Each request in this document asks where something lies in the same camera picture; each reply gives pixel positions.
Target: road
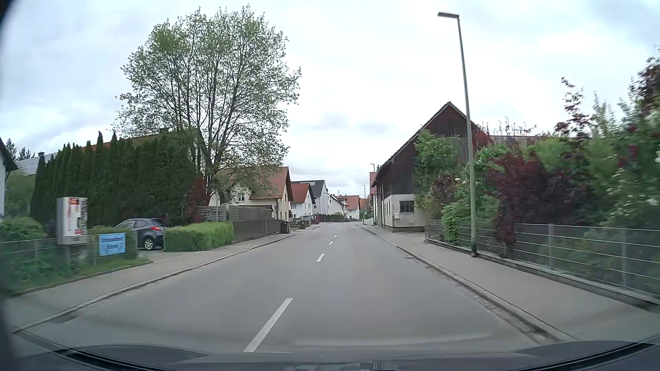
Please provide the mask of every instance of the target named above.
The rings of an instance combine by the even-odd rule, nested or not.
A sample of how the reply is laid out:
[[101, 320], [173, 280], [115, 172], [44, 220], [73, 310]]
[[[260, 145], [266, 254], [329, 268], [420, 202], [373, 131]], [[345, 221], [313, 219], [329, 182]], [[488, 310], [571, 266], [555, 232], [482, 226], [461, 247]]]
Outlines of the road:
[[537, 345], [455, 284], [356, 223], [314, 230], [30, 329], [69, 346], [212, 353], [511, 351]]

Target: curb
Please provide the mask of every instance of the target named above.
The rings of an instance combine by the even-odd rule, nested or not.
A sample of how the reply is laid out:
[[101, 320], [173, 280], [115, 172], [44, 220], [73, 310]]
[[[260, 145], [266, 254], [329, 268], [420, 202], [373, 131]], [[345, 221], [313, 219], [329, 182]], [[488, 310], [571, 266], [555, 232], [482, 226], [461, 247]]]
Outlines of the curb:
[[41, 291], [41, 290], [45, 290], [47, 288], [58, 287], [59, 285], [64, 285], [64, 284], [72, 283], [72, 282], [75, 282], [75, 281], [81, 281], [83, 279], [88, 279], [88, 278], [92, 278], [92, 277], [96, 277], [96, 276], [100, 276], [100, 275], [107, 275], [108, 273], [113, 273], [113, 272], [116, 272], [116, 271], [123, 271], [124, 269], [139, 267], [141, 265], [147, 265], [147, 264], [151, 264], [151, 263], [153, 263], [153, 261], [151, 261], [151, 260], [141, 261], [140, 263], [137, 263], [137, 264], [124, 265], [123, 267], [108, 269], [107, 271], [101, 271], [101, 272], [96, 272], [96, 273], [92, 273], [92, 274], [89, 274], [89, 275], [73, 277], [73, 278], [70, 278], [70, 279], [65, 279], [64, 281], [59, 281], [59, 282], [51, 283], [51, 284], [48, 284], [48, 285], [30, 287], [30, 288], [26, 288], [24, 290], [12, 292], [12, 293], [9, 294], [9, 297], [14, 298], [16, 296], [30, 294], [31, 292]]
[[218, 259], [214, 259], [214, 260], [211, 260], [211, 261], [207, 261], [206, 263], [202, 263], [202, 264], [196, 265], [196, 266], [194, 266], [194, 267], [189, 267], [189, 268], [180, 269], [180, 270], [178, 270], [178, 271], [170, 272], [170, 273], [167, 273], [167, 274], [165, 274], [165, 275], [162, 275], [162, 276], [156, 277], [156, 278], [154, 278], [154, 279], [149, 279], [149, 280], [146, 280], [146, 281], [142, 281], [142, 282], [135, 283], [135, 284], [133, 284], [133, 285], [129, 285], [129, 286], [126, 286], [126, 287], [119, 288], [119, 289], [117, 289], [117, 290], [114, 290], [114, 291], [108, 292], [107, 294], [103, 294], [103, 295], [97, 296], [96, 298], [92, 298], [92, 299], [90, 299], [90, 300], [87, 300], [86, 302], [80, 303], [80, 304], [78, 304], [78, 305], [76, 305], [76, 306], [72, 306], [72, 307], [70, 307], [70, 308], [60, 310], [60, 311], [57, 312], [57, 313], [51, 314], [50, 316], [44, 317], [44, 318], [42, 318], [42, 319], [40, 319], [40, 320], [37, 320], [37, 321], [34, 321], [34, 322], [32, 322], [32, 323], [28, 323], [27, 325], [24, 325], [24, 326], [21, 326], [21, 327], [12, 326], [11, 333], [12, 333], [12, 334], [19, 333], [19, 332], [21, 332], [21, 331], [24, 331], [24, 330], [30, 328], [30, 327], [34, 327], [34, 326], [36, 326], [36, 325], [40, 325], [41, 323], [48, 322], [48, 321], [52, 321], [52, 320], [54, 320], [55, 318], [58, 318], [58, 317], [61, 317], [61, 316], [66, 316], [67, 314], [70, 314], [70, 313], [73, 313], [73, 312], [75, 312], [75, 311], [77, 311], [77, 310], [83, 309], [83, 308], [86, 307], [86, 306], [90, 306], [90, 305], [92, 305], [92, 304], [95, 304], [95, 303], [101, 302], [101, 301], [103, 301], [103, 300], [110, 299], [110, 298], [113, 298], [113, 297], [118, 296], [118, 295], [121, 295], [121, 294], [125, 294], [126, 292], [129, 292], [129, 291], [132, 291], [132, 290], [136, 290], [136, 289], [138, 289], [138, 288], [142, 288], [142, 287], [145, 287], [145, 286], [147, 286], [147, 285], [151, 285], [152, 283], [156, 283], [156, 282], [158, 282], [158, 281], [162, 281], [162, 280], [164, 280], [164, 279], [167, 279], [167, 278], [170, 278], [170, 277], [173, 277], [173, 276], [176, 276], [176, 275], [180, 275], [181, 273], [185, 273], [185, 272], [188, 272], [188, 271], [192, 271], [193, 269], [197, 269], [197, 268], [204, 267], [205, 265], [209, 265], [209, 264], [216, 263], [217, 261], [220, 261], [220, 260], [226, 259], [226, 258], [228, 258], [228, 257], [232, 257], [232, 256], [234, 256], [234, 255], [238, 255], [238, 254], [240, 254], [240, 253], [244, 253], [244, 252], [248, 252], [248, 251], [250, 251], [250, 250], [254, 250], [254, 249], [256, 249], [256, 248], [260, 248], [261, 246], [266, 246], [266, 245], [269, 245], [269, 244], [274, 244], [275, 242], [280, 242], [281, 240], [285, 240], [285, 239], [287, 239], [287, 238], [289, 238], [289, 237], [293, 237], [293, 236], [294, 236], [294, 235], [292, 234], [292, 235], [290, 235], [290, 236], [287, 236], [287, 237], [284, 237], [284, 238], [280, 238], [279, 240], [270, 241], [270, 242], [266, 242], [265, 244], [252, 246], [251, 248], [247, 248], [247, 249], [245, 249], [245, 250], [242, 250], [242, 251], [239, 251], [239, 252], [235, 252], [235, 253], [233, 253], [233, 254], [230, 254], [230, 255], [227, 255], [227, 256], [220, 257], [220, 258], [218, 258]]
[[511, 316], [517, 318], [519, 321], [523, 322], [525, 325], [531, 327], [541, 335], [544, 335], [545, 337], [555, 341], [555, 342], [562, 342], [562, 341], [579, 341], [579, 339], [576, 339], [575, 337], [572, 337], [571, 335], [568, 335], [567, 333], [564, 333], [563, 331], [553, 327], [552, 325], [541, 321], [540, 319], [532, 316], [531, 314], [527, 313], [525, 310], [522, 310], [521, 308], [518, 308], [517, 306], [514, 306], [513, 304], [507, 302], [506, 300], [500, 298], [499, 296], [493, 294], [492, 292], [486, 290], [485, 288], [482, 288], [481, 286], [477, 285], [474, 282], [468, 281], [467, 279], [464, 279], [463, 277], [457, 275], [456, 273], [450, 271], [449, 269], [446, 269], [444, 267], [439, 266], [438, 264], [434, 263], [433, 261], [430, 261], [426, 259], [425, 257], [422, 257], [421, 255], [418, 255], [417, 253], [414, 253], [410, 251], [407, 248], [404, 248], [403, 246], [399, 246], [395, 244], [394, 242], [388, 240], [387, 238], [379, 236], [376, 232], [372, 230], [368, 230], [367, 228], [362, 228], [365, 231], [373, 234], [374, 236], [380, 238], [383, 241], [386, 241], [387, 243], [391, 244], [392, 246], [400, 249], [401, 251], [409, 254], [410, 256], [414, 257], [415, 259], [429, 265], [431, 268], [439, 271], [446, 277], [450, 278], [451, 280], [455, 281], [456, 283], [459, 283], [461, 286], [467, 288], [471, 292], [475, 293], [479, 297], [487, 300], [489, 303], [495, 305], [499, 309], [507, 312]]

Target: car wheel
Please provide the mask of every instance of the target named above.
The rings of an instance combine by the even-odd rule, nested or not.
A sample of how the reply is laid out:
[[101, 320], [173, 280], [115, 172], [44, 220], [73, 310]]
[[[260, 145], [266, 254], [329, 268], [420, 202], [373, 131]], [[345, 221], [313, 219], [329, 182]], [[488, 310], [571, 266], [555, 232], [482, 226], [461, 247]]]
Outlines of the car wheel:
[[155, 246], [154, 239], [151, 237], [146, 237], [145, 241], [142, 243], [142, 247], [144, 247], [145, 250], [153, 250]]

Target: metal fence post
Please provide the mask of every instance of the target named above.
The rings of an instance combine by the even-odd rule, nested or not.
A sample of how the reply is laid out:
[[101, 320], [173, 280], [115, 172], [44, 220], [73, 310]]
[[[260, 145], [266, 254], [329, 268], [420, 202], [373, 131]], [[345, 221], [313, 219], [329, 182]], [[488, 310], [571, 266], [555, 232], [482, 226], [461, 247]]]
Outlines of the metal fence post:
[[621, 283], [628, 287], [628, 245], [626, 243], [626, 230], [621, 230]]
[[552, 245], [554, 244], [554, 224], [548, 224], [548, 266], [554, 267], [554, 259], [552, 258]]

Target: sign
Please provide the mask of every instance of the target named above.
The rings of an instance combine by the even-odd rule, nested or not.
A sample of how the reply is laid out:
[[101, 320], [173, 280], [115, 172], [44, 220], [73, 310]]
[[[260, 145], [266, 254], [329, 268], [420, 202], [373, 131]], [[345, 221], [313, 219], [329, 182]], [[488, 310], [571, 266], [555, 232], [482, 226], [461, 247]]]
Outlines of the sign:
[[98, 255], [115, 255], [126, 252], [126, 234], [110, 233], [98, 237]]

